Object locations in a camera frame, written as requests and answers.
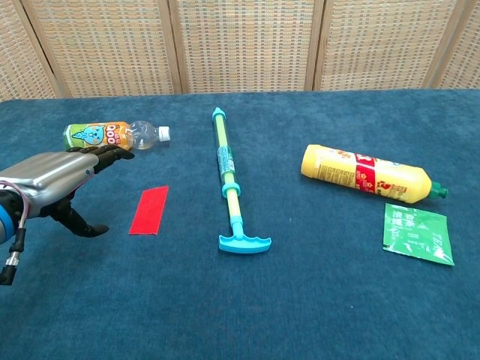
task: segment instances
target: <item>robotic arm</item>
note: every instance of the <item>robotic arm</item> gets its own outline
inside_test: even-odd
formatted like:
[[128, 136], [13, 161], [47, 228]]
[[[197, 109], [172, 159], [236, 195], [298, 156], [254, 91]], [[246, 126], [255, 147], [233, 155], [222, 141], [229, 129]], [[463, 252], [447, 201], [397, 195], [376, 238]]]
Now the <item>robotic arm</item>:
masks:
[[88, 225], [71, 207], [75, 191], [92, 176], [131, 152], [116, 145], [70, 148], [37, 154], [0, 171], [0, 244], [15, 236], [0, 273], [0, 285], [11, 285], [23, 252], [28, 218], [50, 216], [73, 234], [86, 238], [106, 233], [105, 225]]

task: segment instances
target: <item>green packet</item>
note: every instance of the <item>green packet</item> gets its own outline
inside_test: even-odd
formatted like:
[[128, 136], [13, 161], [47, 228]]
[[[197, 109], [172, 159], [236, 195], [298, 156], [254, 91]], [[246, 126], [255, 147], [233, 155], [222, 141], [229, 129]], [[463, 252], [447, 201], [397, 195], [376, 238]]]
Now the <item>green packet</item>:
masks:
[[447, 217], [386, 204], [383, 249], [453, 266]]

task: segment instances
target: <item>table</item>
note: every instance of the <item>table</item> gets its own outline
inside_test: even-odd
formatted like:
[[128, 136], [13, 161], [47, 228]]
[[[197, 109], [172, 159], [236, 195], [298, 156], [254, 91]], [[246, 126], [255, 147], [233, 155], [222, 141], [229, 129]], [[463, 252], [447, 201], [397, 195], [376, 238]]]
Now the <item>table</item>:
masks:
[[[110, 231], [27, 221], [0, 288], [3, 359], [478, 359], [480, 91], [184, 94], [0, 103], [0, 169], [62, 151], [64, 126], [150, 121], [170, 147], [135, 151], [84, 184], [74, 208]], [[227, 116], [245, 233], [231, 233], [212, 111]], [[454, 267], [383, 250], [380, 196], [300, 173], [308, 144], [426, 169], [446, 199]], [[168, 185], [160, 232], [128, 235], [143, 190]], [[7, 257], [8, 244], [0, 247]]]

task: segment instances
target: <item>yellow bottle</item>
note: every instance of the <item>yellow bottle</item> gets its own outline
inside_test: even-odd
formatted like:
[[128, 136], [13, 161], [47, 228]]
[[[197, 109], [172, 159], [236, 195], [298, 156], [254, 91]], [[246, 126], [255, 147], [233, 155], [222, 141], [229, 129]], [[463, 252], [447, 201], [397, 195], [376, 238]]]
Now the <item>yellow bottle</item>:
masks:
[[309, 145], [301, 162], [309, 178], [416, 203], [426, 197], [445, 198], [449, 191], [433, 182], [420, 167], [392, 163], [321, 145]]

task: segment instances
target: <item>woven screen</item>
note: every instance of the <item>woven screen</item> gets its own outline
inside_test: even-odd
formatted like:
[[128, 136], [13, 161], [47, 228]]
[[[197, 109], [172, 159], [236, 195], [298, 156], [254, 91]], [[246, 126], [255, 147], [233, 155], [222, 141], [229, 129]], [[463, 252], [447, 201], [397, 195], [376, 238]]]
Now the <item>woven screen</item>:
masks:
[[303, 90], [314, 0], [172, 1], [190, 92]]
[[72, 97], [173, 93], [157, 1], [25, 2]]
[[419, 88], [455, 0], [331, 0], [316, 89]]
[[0, 1], [0, 101], [54, 98], [19, 14], [10, 0]]
[[480, 1], [463, 30], [440, 87], [480, 89]]

